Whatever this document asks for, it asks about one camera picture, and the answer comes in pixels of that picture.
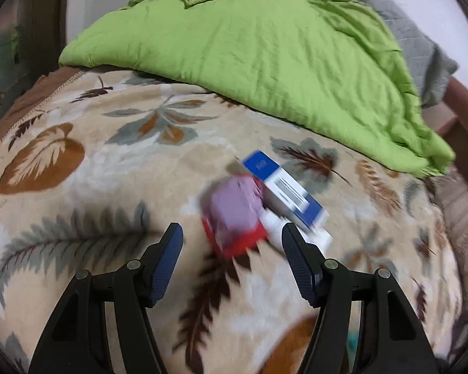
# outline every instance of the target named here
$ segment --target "metal bolt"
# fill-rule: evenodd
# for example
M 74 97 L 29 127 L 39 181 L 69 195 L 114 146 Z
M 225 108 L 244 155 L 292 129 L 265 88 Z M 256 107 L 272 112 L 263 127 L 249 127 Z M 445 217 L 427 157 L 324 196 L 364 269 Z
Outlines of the metal bolt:
M 334 270 L 335 268 L 338 267 L 338 262 L 335 260 L 335 259 L 327 259 L 325 262 L 324 262 L 324 265 L 330 269 L 330 270 Z
M 127 263 L 127 269 L 129 269 L 129 270 L 136 270 L 139 267 L 140 267 L 140 261 L 138 261 L 138 260 L 130 260 Z
M 77 280 L 82 280 L 88 276 L 88 271 L 87 270 L 80 270 L 75 274 L 75 277 Z
M 390 271 L 387 269 L 379 269 L 378 275 L 383 278 L 389 278 L 391 274 L 390 274 Z

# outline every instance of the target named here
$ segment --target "bed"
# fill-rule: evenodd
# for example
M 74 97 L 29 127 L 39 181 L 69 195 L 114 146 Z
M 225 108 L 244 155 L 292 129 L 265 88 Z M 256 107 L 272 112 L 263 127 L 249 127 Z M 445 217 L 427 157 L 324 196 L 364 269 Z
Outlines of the bed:
M 27 371 L 75 271 L 116 269 L 175 221 L 184 248 L 149 311 L 168 371 L 296 372 L 316 311 L 284 254 L 262 241 L 218 259 L 201 223 L 205 191 L 254 150 L 330 213 L 325 256 L 365 272 L 388 268 L 435 355 L 453 360 L 463 289 L 444 207 L 423 181 L 203 87 L 106 66 L 62 67 L 0 123 L 0 345 L 11 365 Z M 113 368 L 124 372 L 110 308 L 107 318 Z M 355 305 L 343 372 L 358 327 Z

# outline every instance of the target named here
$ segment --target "green blanket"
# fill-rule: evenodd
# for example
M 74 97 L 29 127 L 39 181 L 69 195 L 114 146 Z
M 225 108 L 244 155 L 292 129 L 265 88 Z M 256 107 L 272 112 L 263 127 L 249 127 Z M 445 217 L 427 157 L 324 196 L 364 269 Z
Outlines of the green blanket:
M 198 84 L 415 176 L 454 154 L 424 125 L 394 37 L 351 0 L 132 0 L 62 52 Z

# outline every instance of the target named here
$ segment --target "quilted gray fabric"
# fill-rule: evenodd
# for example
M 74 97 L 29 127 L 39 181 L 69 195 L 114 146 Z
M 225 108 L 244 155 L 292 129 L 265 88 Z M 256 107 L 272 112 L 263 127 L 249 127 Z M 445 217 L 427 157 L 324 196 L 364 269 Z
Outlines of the quilted gray fabric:
M 421 96 L 422 107 L 442 101 L 449 77 L 458 68 L 456 61 L 423 34 L 392 0 L 359 1 L 373 8 L 397 39 Z

